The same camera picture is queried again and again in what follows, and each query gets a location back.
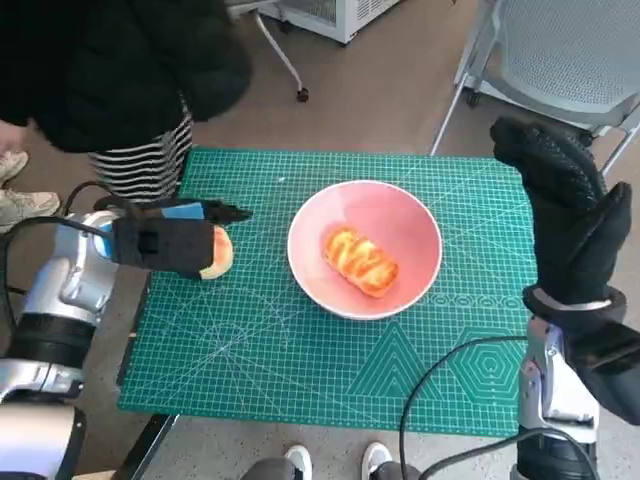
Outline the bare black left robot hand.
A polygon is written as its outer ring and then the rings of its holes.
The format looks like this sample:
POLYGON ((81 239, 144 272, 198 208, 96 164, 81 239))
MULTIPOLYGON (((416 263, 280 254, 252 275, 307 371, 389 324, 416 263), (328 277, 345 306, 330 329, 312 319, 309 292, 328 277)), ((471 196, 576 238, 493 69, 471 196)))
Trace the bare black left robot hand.
POLYGON ((220 200, 171 198, 138 205, 145 217, 206 220, 213 225, 228 225, 252 218, 253 212, 220 200))

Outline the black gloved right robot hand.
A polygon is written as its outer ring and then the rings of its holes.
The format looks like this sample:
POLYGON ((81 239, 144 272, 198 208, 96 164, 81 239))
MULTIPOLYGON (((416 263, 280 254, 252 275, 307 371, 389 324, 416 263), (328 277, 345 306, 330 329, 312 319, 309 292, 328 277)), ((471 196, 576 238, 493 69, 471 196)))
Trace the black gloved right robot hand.
POLYGON ((495 158, 519 172, 533 213, 537 281, 527 296, 564 306, 611 300, 631 230, 631 185, 606 187, 584 145, 540 123, 501 117, 490 136, 495 158))

